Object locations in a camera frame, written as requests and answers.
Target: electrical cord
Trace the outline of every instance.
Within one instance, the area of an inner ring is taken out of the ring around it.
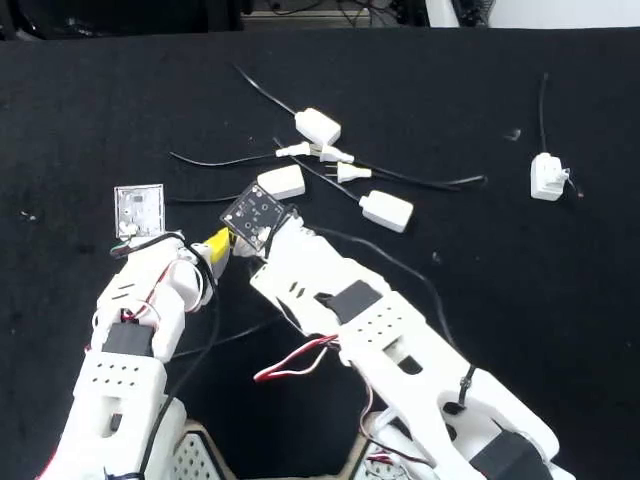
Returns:
[[[216,168],[216,167],[226,167],[229,165],[237,165],[239,163],[252,162],[254,160],[262,160],[264,158],[273,158],[276,156],[275,153],[265,153],[262,155],[252,155],[250,157],[244,158],[236,158],[235,160],[228,160],[226,162],[217,162],[217,163],[207,163],[207,162],[198,162],[196,160],[192,160],[191,158],[185,157],[184,155],[180,155],[176,152],[169,152],[169,155],[175,158],[176,160],[180,160],[181,162],[188,163],[189,165],[195,165],[196,167],[206,167],[206,168]]]
[[[402,183],[429,188],[432,190],[459,192],[464,187],[484,185],[488,181],[488,178],[486,175],[476,175],[468,178],[460,178],[455,180],[444,180],[444,181],[420,180],[418,178],[410,177],[409,175],[404,175],[402,173],[398,173],[393,170],[388,170],[383,167],[372,165],[360,159],[356,160],[355,163],[371,169],[374,173],[376,173],[375,176],[377,178],[382,178],[382,179],[391,180],[391,181],[399,181]]]
[[[260,85],[258,85],[258,82],[256,82],[253,78],[251,78],[244,70],[242,70],[238,65],[236,65],[235,63],[232,63],[231,65],[233,65],[233,68],[235,68],[238,73],[240,75],[243,76],[243,78],[249,82],[249,85],[251,85],[253,88],[255,88],[263,97],[268,98],[269,100],[271,100],[273,103],[275,103],[276,105],[278,105],[279,107],[283,108],[284,110],[286,110],[287,112],[289,112],[291,115],[293,115],[295,117],[296,112],[293,108],[289,107],[286,103],[282,102],[281,100],[278,100],[276,97],[274,97],[273,95],[271,95],[269,92],[267,92],[264,88],[262,88]]]
[[[544,72],[540,80],[540,88],[538,89],[538,128],[540,133],[540,151],[547,151],[547,134],[544,129],[544,95],[547,91],[547,82],[549,74]]]
[[[371,250],[373,250],[374,252],[376,252],[378,255],[380,255],[387,261],[393,263],[397,267],[401,268],[405,272],[413,275],[418,280],[420,280],[426,287],[427,291],[429,292],[429,295],[433,300],[434,310],[436,312],[436,316],[438,317],[438,322],[440,323],[440,328],[442,330],[442,334],[445,340],[449,343],[449,345],[451,345],[453,349],[455,349],[457,352],[460,352],[460,349],[458,348],[453,338],[453,335],[451,334],[451,329],[449,328],[449,322],[444,313],[442,298],[440,297],[440,294],[438,293],[438,290],[436,289],[435,285],[428,277],[418,272],[417,270],[411,268],[407,264],[401,262],[397,258],[393,257],[391,254],[385,252],[382,248],[380,248],[375,243],[370,242],[369,240],[365,240],[364,238],[356,237],[354,235],[349,235],[347,233],[338,232],[337,230],[331,230],[330,228],[316,227],[313,225],[308,225],[308,228],[310,228],[311,230],[315,230],[316,232],[320,232],[323,235],[331,235],[331,236],[340,238],[342,240],[347,240],[349,242],[364,245],[370,248]]]
[[[220,345],[225,345],[227,343],[231,343],[231,342],[235,342],[236,340],[241,340],[245,337],[248,337],[249,335],[253,335],[254,333],[270,327],[272,325],[275,325],[276,323],[280,323],[280,318],[276,318],[273,320],[270,320],[268,322],[264,322],[264,323],[259,323],[258,325],[254,325],[251,328],[248,328],[246,330],[243,330],[240,333],[237,333],[235,335],[231,335],[230,337],[227,338],[223,338],[221,340],[216,341],[216,343],[214,344],[214,346],[219,347]],[[205,347],[199,347],[199,348],[194,348],[192,350],[185,350],[184,352],[178,352],[178,353],[174,353],[173,357],[171,357],[171,360],[178,360],[180,358],[186,358],[186,357],[190,357],[191,355],[195,355],[196,353],[200,353],[202,350],[204,350]]]
[[[284,148],[284,146],[282,145],[282,142],[280,142],[280,140],[278,140],[277,137],[273,137],[273,141],[276,143],[276,145],[278,145],[278,147],[280,148]],[[324,175],[322,175],[320,172],[315,171],[313,168],[311,168],[310,166],[308,166],[307,164],[305,164],[302,160],[300,160],[298,157],[295,157],[293,155],[289,155],[289,158],[291,160],[293,160],[294,162],[296,162],[298,165],[300,165],[301,168],[303,168],[304,170],[306,170],[307,172],[311,173],[312,175],[315,175],[316,177],[324,180],[325,182],[331,184],[332,186],[334,186],[335,188],[337,188],[338,190],[340,190],[342,193],[344,193],[347,197],[349,197],[351,200],[355,201],[356,203],[360,203],[360,198],[358,198],[358,196],[352,192],[350,192],[349,190],[347,190],[346,188],[344,188],[342,185],[340,185],[338,182],[336,182],[335,180],[331,180],[330,178],[325,177]]]
[[[282,228],[282,226],[284,225],[284,222],[287,221],[289,216],[296,215],[297,211],[298,211],[298,207],[296,207],[294,204],[289,204],[282,210],[280,215],[278,215],[278,218],[276,219],[276,223],[273,225],[273,228],[269,231],[269,235],[267,236],[267,239],[264,242],[265,260],[269,259],[269,252],[271,252],[271,245],[273,244],[273,238],[276,236],[276,233],[278,233],[278,230]]]
[[[162,419],[164,418],[167,410],[169,410],[169,406],[171,402],[176,397],[182,386],[187,382],[187,380],[191,377],[193,372],[198,368],[198,366],[202,363],[204,358],[208,355],[211,349],[214,347],[216,340],[218,338],[218,333],[220,331],[220,293],[218,290],[218,286],[215,282],[211,284],[211,288],[213,289],[213,297],[212,300],[214,303],[214,325],[211,331],[211,335],[209,337],[209,341],[207,345],[205,345],[204,349],[200,352],[198,357],[193,361],[193,363],[189,366],[187,371],[182,374],[182,376],[175,383],[173,388],[169,391],[166,400],[162,404],[160,408],[160,412],[151,427],[151,431],[149,432],[149,438],[147,440],[147,446],[144,450],[144,454],[142,455],[142,461],[140,462],[140,472],[144,474],[149,465],[149,459],[151,458],[151,451],[153,449],[153,443],[158,434],[158,430],[160,429],[160,425],[162,423]]]
[[[310,4],[310,5],[307,5],[307,6],[304,6],[304,7],[300,7],[300,8],[296,8],[294,10],[287,10],[286,12],[282,12],[282,11],[278,10],[277,8],[275,8],[273,3],[271,3],[271,0],[265,0],[265,3],[269,7],[269,9],[273,12],[274,15],[285,17],[287,15],[293,15],[294,13],[306,12],[307,10],[311,10],[312,8],[319,7],[325,1],[326,0],[317,0],[316,2],[314,2],[314,3]]]
[[[215,279],[213,278],[213,273],[207,264],[207,261],[200,255],[200,253],[193,248],[191,245],[185,242],[184,237],[176,232],[165,232],[162,235],[158,235],[157,237],[149,240],[148,242],[141,243],[140,245],[136,245],[134,247],[130,247],[128,243],[124,243],[121,245],[116,245],[113,247],[109,254],[115,259],[126,258],[132,253],[139,252],[140,250],[144,250],[145,248],[152,247],[153,245],[157,245],[158,243],[167,240],[169,238],[177,238],[182,242],[184,248],[186,248],[197,260],[197,267],[200,269],[200,272],[207,277],[207,281],[209,283],[209,287],[215,290]]]
[[[347,15],[347,12],[344,11],[344,7],[342,6],[342,1],[343,0],[336,0],[336,6],[338,7],[338,10],[340,10],[340,13],[342,13],[342,16],[347,20],[347,22],[349,22],[349,25],[355,28],[357,20],[354,20],[349,15]]]
[[[166,199],[166,205],[209,205],[212,203],[232,202],[240,195],[227,195],[226,197],[217,198],[180,198],[169,197]]]
[[[542,152],[547,152],[547,132],[544,125],[544,99],[547,91],[547,83],[549,83],[549,73],[544,72],[540,79],[540,87],[538,89],[538,131],[540,133],[540,151]],[[567,178],[567,183],[573,189],[578,199],[584,198],[584,192],[576,185],[571,177]]]
[[[367,429],[364,426],[364,419],[367,416],[367,414],[369,413],[369,411],[371,410],[371,407],[373,406],[373,388],[371,388],[371,384],[367,381],[366,378],[364,378],[364,376],[361,374],[360,378],[362,378],[362,381],[365,384],[366,387],[366,391],[367,391],[367,403],[365,404],[364,408],[362,409],[362,412],[360,412],[360,433],[362,434],[363,437],[365,437],[367,440],[369,440],[371,443],[379,446],[380,448],[391,452],[391,453],[395,453],[396,455],[398,455],[399,457],[404,458],[405,460],[409,460],[410,462],[415,462],[415,463],[422,463],[424,465],[427,465],[430,468],[433,468],[433,465],[431,465],[428,461],[426,461],[424,458],[418,458],[418,457],[414,457],[412,455],[408,455],[404,452],[401,452],[400,450],[396,450],[395,448],[391,448],[388,445],[385,445],[384,443],[380,443],[378,442],[375,438],[373,438],[371,436],[371,434],[367,431]]]

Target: black cable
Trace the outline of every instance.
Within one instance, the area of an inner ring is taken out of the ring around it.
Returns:
[[[538,128],[540,133],[540,151],[547,151],[547,134],[544,129],[544,94],[547,91],[547,81],[549,74],[544,72],[542,80],[540,80],[540,88],[538,89]]]
[[[353,20],[353,18],[347,15],[347,12],[344,11],[342,0],[336,0],[336,6],[338,7],[338,10],[340,10],[340,13],[342,13],[342,16],[347,20],[347,22],[349,22],[349,25],[355,28],[356,22]]]
[[[226,197],[217,198],[179,198],[169,197],[166,199],[167,205],[209,205],[212,203],[224,203],[231,202],[237,199],[240,195],[228,195]]]
[[[265,153],[262,155],[252,155],[250,157],[236,158],[235,160],[228,160],[226,162],[207,163],[207,162],[198,162],[196,160],[192,160],[176,152],[169,152],[169,155],[171,155],[176,160],[180,160],[181,162],[188,163],[189,165],[195,165],[197,167],[208,167],[208,168],[226,167],[228,165],[237,165],[238,163],[251,162],[253,160],[262,160],[264,158],[272,158],[276,156],[275,152],[272,152],[272,153]]]
[[[433,284],[433,282],[431,282],[431,280],[428,277],[418,272],[417,270],[411,268],[410,266],[406,265],[405,263],[401,262],[397,258],[393,257],[391,254],[385,252],[382,248],[380,248],[375,243],[365,240],[364,238],[356,237],[354,235],[349,235],[347,233],[338,232],[336,230],[331,230],[330,228],[316,227],[312,225],[308,225],[308,227],[322,234],[333,235],[334,237],[338,237],[343,240],[347,240],[349,242],[364,245],[370,248],[371,250],[373,250],[374,252],[376,252],[381,257],[385,258],[387,261],[393,263],[397,267],[400,267],[405,272],[413,275],[418,280],[420,280],[425,285],[425,287],[429,292],[429,295],[431,295],[431,298],[433,299],[434,310],[436,311],[436,316],[438,317],[438,322],[440,323],[440,328],[442,329],[442,334],[445,340],[449,343],[449,345],[451,345],[451,347],[453,347],[456,351],[460,352],[453,338],[453,335],[451,334],[451,329],[449,328],[449,322],[447,321],[447,317],[444,313],[442,298],[440,298],[440,294],[438,293],[438,290],[436,289],[435,285]]]
[[[273,12],[274,15],[279,15],[281,17],[285,17],[287,15],[293,15],[294,13],[306,12],[307,10],[311,10],[312,8],[319,7],[325,1],[326,0],[317,0],[316,2],[314,2],[314,3],[310,4],[310,5],[307,5],[307,6],[304,6],[304,7],[300,7],[300,8],[296,8],[294,10],[287,10],[286,12],[282,12],[282,11],[278,10],[277,8],[275,8],[273,3],[271,3],[271,0],[265,0],[265,3],[269,7],[269,9]]]
[[[271,320],[269,322],[254,325],[253,327],[248,328],[240,333],[237,333],[227,338],[223,338],[222,340],[218,340],[214,345],[216,347],[219,347],[220,345],[225,345],[227,343],[235,342],[236,340],[241,340],[245,337],[248,337],[249,335],[253,335],[254,333],[258,332],[259,330],[262,330],[263,328],[270,327],[271,325],[275,325],[276,323],[279,323],[279,322],[280,322],[280,319],[278,318],[278,319]],[[171,360],[173,361],[179,358],[189,357],[191,355],[201,352],[203,349],[204,347],[199,347],[199,348],[194,348],[192,350],[185,350],[184,352],[174,353],[173,357],[171,357]]]
[[[281,100],[278,100],[276,97],[274,97],[269,92],[267,92],[264,88],[258,85],[258,83],[249,75],[247,75],[247,73],[244,70],[242,70],[238,65],[236,65],[235,63],[232,63],[231,65],[233,65],[233,68],[235,68],[238,71],[238,73],[242,75],[247,82],[249,82],[249,85],[255,88],[262,96],[268,98],[273,103],[283,108],[284,110],[289,112],[291,115],[295,116],[296,112],[295,110],[293,110],[293,108],[289,107],[286,103],[282,102]]]
[[[267,240],[264,242],[264,258],[265,260],[269,259],[269,252],[271,251],[271,244],[273,243],[273,239],[278,233],[278,230],[282,228],[284,222],[289,218],[289,215],[296,215],[298,211],[298,207],[294,204],[287,205],[278,218],[276,219],[276,223],[273,225],[273,228],[269,231],[269,235],[267,236]]]
[[[402,173],[394,172],[393,170],[388,170],[386,168],[372,165],[363,160],[356,160],[355,163],[362,165],[363,167],[367,167],[371,169],[373,172],[378,173],[377,175],[378,178],[384,178],[386,180],[397,180],[397,181],[409,183],[409,184],[424,187],[424,188],[430,188],[433,190],[459,192],[461,190],[461,187],[485,184],[488,180],[486,175],[476,175],[473,177],[460,178],[456,180],[442,180],[442,181],[420,180],[419,178],[410,177],[409,175],[404,175]]]
[[[158,413],[158,417],[156,421],[153,423],[151,427],[151,432],[149,432],[149,438],[147,439],[147,446],[144,450],[144,454],[142,455],[142,461],[140,462],[140,472],[144,474],[147,466],[149,464],[149,459],[151,458],[151,450],[153,449],[153,443],[158,434],[158,430],[160,429],[160,425],[162,423],[162,419],[164,418],[167,410],[169,410],[169,406],[171,402],[176,397],[182,386],[186,383],[186,381],[191,377],[193,372],[198,368],[198,366],[202,363],[204,358],[209,354],[211,349],[214,347],[216,343],[216,339],[218,338],[218,333],[220,331],[220,293],[218,291],[218,286],[214,283],[211,284],[213,289],[213,296],[211,300],[214,302],[214,325],[211,331],[211,336],[209,337],[209,341],[207,345],[200,352],[200,355],[193,361],[193,363],[189,366],[187,371],[182,374],[182,376],[175,383],[173,388],[169,391],[167,395],[167,399],[162,404],[160,408],[160,412]]]
[[[153,245],[156,245],[164,240],[167,240],[168,238],[177,238],[182,242],[182,245],[184,246],[184,248],[186,248],[196,258],[197,268],[201,271],[201,273],[203,273],[207,277],[207,280],[210,285],[207,288],[212,288],[215,290],[215,279],[213,278],[213,273],[211,272],[211,269],[209,268],[207,261],[202,257],[202,255],[200,255],[200,253],[198,253],[198,251],[195,248],[193,248],[191,245],[186,243],[184,240],[184,237],[179,233],[165,232],[162,235],[158,235],[157,237],[149,240],[148,242],[141,243],[133,247],[130,247],[129,245],[123,245],[120,248],[114,247],[113,249],[111,249],[109,253],[115,259],[125,258],[131,255],[132,253],[139,252],[140,250],[144,250],[145,248],[152,247]]]
[[[280,140],[278,140],[276,137],[273,137],[273,141],[276,143],[276,145],[278,145],[278,147],[284,148],[284,146],[282,145],[282,142],[280,142]],[[293,160],[294,162],[296,162],[298,165],[300,165],[300,167],[305,169],[307,172],[309,172],[309,173],[315,175],[316,177],[321,178],[325,182],[330,183],[331,185],[333,185],[335,188],[340,190],[342,193],[344,193],[351,200],[355,201],[356,203],[360,203],[360,198],[358,198],[358,196],[356,194],[350,192],[349,190],[344,188],[342,185],[340,185],[338,182],[336,182],[334,180],[331,180],[330,178],[325,177],[320,172],[316,172],[313,168],[311,168],[310,166],[308,166],[307,164],[302,162],[302,160],[298,159],[297,157],[295,157],[293,155],[289,155],[289,158],[291,160]]]

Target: white power adapter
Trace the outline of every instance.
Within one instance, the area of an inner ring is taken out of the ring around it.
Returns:
[[[296,197],[305,192],[304,177],[298,165],[277,168],[258,175],[258,184],[276,200]]]
[[[562,195],[569,174],[558,157],[547,152],[538,154],[531,162],[531,197],[555,202]]]
[[[333,145],[340,138],[342,127],[324,113],[307,108],[295,114],[296,130],[317,145]]]
[[[379,190],[372,190],[359,203],[365,218],[398,233],[404,232],[413,213],[412,203]]]

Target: circuit board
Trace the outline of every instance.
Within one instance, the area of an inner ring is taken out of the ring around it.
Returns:
[[[242,195],[224,211],[220,220],[229,229],[260,251],[269,232],[282,221],[285,206],[253,182]]]

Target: power plug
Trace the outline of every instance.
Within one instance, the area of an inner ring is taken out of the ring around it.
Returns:
[[[531,197],[555,202],[562,195],[569,174],[558,157],[547,152],[538,154],[531,162]]]

